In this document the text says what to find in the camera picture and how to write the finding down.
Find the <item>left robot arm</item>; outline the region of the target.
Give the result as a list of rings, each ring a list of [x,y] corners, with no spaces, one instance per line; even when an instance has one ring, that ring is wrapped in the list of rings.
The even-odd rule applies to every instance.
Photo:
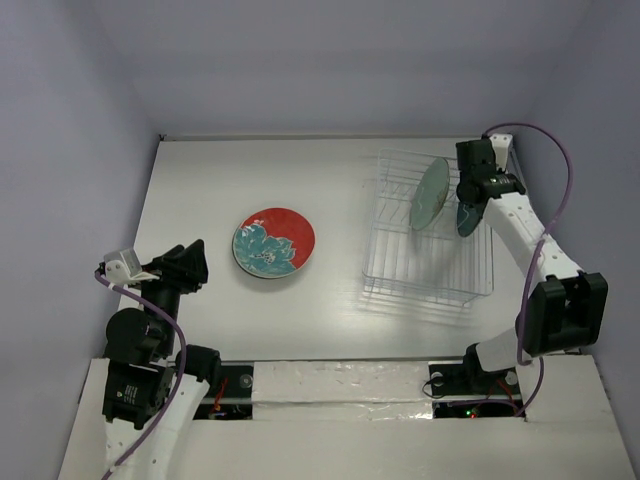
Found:
[[[182,296],[208,281],[205,244],[177,245],[140,263],[133,249],[104,256],[95,279],[134,301],[106,325],[102,415],[106,479],[172,479],[201,401],[221,383],[218,351],[187,342]]]

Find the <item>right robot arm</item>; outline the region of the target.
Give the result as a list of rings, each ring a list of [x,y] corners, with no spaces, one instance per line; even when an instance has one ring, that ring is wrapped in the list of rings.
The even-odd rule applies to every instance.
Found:
[[[496,141],[484,136],[457,143],[456,195],[499,235],[525,285],[514,326],[465,352],[460,379],[473,392],[545,354],[595,344],[608,295],[603,275],[586,272],[551,236],[524,185],[499,163],[507,152]]]

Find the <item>light green plate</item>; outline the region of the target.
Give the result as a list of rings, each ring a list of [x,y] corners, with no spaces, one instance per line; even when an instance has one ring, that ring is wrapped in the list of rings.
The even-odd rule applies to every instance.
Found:
[[[414,194],[410,208],[410,226],[421,231],[427,228],[441,212],[450,185],[449,165],[444,158],[436,158],[424,172]]]

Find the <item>red teal flower plate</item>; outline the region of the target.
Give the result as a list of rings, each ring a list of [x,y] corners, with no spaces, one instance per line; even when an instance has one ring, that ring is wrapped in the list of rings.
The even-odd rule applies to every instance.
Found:
[[[238,266],[260,279],[280,279],[302,269],[311,258],[316,235],[297,211],[270,207],[243,220],[232,239]]]

